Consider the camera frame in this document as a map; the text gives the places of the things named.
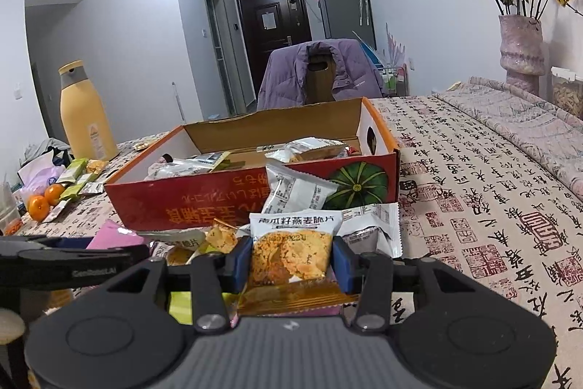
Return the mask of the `pink snack packet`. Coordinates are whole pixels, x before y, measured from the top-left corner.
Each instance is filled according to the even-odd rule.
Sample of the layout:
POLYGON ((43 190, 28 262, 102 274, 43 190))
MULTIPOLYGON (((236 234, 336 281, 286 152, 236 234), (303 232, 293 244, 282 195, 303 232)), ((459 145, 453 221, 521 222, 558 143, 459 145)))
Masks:
POLYGON ((98 230, 87 246, 87 250, 108 250, 137 246, 145 240, 136 232, 122 227, 117 222, 108 219, 98 230))

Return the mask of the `oat crisp snack packet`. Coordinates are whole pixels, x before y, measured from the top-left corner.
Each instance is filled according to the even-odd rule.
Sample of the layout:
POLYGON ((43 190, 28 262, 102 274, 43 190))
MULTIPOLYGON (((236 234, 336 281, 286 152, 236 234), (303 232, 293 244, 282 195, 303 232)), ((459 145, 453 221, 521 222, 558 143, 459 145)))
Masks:
POLYGON ((355 302, 329 270, 342 222, 336 210, 252 213, 250 270, 237 313, 274 316, 355 302))

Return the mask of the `orange tangerine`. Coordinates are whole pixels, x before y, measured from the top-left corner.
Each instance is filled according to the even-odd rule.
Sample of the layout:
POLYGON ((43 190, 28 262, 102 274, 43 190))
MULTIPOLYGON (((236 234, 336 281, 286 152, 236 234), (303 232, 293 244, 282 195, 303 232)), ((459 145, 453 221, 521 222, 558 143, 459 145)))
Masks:
POLYGON ((42 222, 50 214, 51 205, 48 200, 40 194, 34 194, 28 201, 28 213, 30 218, 36 222, 42 222))
POLYGON ((50 206, 56 206, 60 202, 60 198, 64 191, 65 187, 63 184, 55 183, 47 187, 43 195, 50 206))

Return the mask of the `green snack bar on table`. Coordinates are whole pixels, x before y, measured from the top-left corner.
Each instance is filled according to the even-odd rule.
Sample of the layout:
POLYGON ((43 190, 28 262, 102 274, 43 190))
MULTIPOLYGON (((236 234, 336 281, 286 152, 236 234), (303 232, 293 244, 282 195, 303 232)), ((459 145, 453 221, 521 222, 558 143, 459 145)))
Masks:
POLYGON ((74 159, 59 176, 57 184, 74 184, 85 172, 87 163, 87 158, 74 159))

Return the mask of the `purple tissue pack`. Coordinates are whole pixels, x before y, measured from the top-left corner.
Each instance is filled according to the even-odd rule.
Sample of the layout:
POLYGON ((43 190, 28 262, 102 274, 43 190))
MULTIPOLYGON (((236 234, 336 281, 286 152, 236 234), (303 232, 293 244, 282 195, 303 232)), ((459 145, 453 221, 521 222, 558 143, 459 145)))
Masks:
POLYGON ((46 152, 38 158, 26 163, 19 171, 23 187, 21 194, 29 197, 34 194, 44 194, 44 191, 54 184, 65 171, 63 165, 53 164, 53 153, 46 152))

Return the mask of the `white silver snack packet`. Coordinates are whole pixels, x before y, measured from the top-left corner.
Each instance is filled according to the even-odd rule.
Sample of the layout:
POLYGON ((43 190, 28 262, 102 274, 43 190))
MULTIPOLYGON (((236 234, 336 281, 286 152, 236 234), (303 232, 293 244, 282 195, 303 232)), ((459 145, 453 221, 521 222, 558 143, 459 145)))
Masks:
POLYGON ((279 162, 267 163, 266 173, 270 192, 262 212, 267 214, 320 210, 339 187, 331 181, 301 173, 279 162))

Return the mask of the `red cardboard pumpkin box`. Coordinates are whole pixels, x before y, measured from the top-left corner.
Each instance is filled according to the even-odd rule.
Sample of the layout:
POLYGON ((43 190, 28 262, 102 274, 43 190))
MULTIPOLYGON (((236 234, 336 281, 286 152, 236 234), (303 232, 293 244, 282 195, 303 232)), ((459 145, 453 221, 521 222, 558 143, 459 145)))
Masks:
POLYGON ((337 182, 340 195, 331 201, 335 208, 397 201, 399 145, 367 98, 180 125, 116 172, 105 191, 122 224, 134 231, 203 227, 214 220, 244 224, 250 213, 262 209, 270 192, 267 147, 304 137, 336 139, 352 151, 346 157, 290 166, 337 182), (147 180, 149 167, 164 155, 186 159, 219 152, 227 155, 219 171, 147 180))

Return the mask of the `yellow thermos bottle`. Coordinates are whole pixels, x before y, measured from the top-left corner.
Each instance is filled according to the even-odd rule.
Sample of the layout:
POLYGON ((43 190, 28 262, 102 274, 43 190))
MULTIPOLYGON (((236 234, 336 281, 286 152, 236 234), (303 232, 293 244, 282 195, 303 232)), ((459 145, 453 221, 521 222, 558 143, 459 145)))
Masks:
POLYGON ((101 98, 82 60, 67 63, 60 76, 60 117, 68 144, 77 159, 108 161, 118 155, 101 98))

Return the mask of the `purple jacket on chair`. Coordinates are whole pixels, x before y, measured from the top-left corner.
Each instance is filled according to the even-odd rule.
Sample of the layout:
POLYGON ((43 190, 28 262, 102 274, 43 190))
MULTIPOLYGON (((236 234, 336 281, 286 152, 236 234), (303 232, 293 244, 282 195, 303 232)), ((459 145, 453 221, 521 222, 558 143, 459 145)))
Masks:
POLYGON ((257 109, 387 96, 382 76, 359 42, 326 39, 279 48, 270 54, 257 109))

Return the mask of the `wooden chair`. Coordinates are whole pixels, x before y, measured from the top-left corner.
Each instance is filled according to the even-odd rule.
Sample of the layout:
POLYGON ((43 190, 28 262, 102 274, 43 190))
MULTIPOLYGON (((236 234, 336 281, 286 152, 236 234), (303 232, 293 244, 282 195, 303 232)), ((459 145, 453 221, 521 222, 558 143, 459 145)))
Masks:
POLYGON ((313 55, 307 63, 304 82, 307 105, 334 102, 332 89, 336 65, 331 54, 313 55))

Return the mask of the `pink quilted cloth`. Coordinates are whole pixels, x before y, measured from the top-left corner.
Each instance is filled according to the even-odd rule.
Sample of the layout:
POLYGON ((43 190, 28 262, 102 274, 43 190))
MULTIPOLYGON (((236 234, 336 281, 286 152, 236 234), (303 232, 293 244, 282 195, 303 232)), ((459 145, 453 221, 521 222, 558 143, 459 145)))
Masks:
POLYGON ((516 86, 472 77, 437 97, 504 137, 582 197, 582 120, 516 86))

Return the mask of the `dark entrance door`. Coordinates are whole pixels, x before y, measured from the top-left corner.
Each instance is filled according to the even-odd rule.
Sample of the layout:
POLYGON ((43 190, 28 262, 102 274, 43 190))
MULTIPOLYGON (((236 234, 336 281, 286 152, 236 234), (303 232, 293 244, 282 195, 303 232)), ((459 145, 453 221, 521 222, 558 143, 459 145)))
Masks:
POLYGON ((252 84, 259 94, 268 59, 312 39, 305 0, 236 0, 252 84))

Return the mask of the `grey refrigerator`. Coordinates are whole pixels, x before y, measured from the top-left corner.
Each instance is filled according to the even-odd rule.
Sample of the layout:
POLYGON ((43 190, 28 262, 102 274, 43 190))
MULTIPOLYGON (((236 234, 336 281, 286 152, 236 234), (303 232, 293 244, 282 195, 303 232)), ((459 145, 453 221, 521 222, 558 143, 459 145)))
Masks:
POLYGON ((376 47, 369 0, 318 0, 326 39, 362 39, 376 47))

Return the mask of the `pink ceramic vase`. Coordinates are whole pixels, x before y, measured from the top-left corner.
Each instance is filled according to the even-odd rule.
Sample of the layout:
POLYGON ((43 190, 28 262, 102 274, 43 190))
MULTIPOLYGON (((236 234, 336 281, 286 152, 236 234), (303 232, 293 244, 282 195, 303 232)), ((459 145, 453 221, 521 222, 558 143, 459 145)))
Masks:
POLYGON ((521 15, 499 17, 500 65, 506 83, 533 95, 540 93, 545 70, 543 29, 538 20, 521 15))

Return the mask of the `clear storage jar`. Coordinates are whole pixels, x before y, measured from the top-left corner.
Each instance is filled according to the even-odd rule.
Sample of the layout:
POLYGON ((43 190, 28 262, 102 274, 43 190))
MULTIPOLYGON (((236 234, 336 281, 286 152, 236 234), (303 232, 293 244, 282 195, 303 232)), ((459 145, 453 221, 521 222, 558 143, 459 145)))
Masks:
POLYGON ((583 77, 581 74, 559 67, 551 68, 552 98, 555 106, 583 116, 583 77))

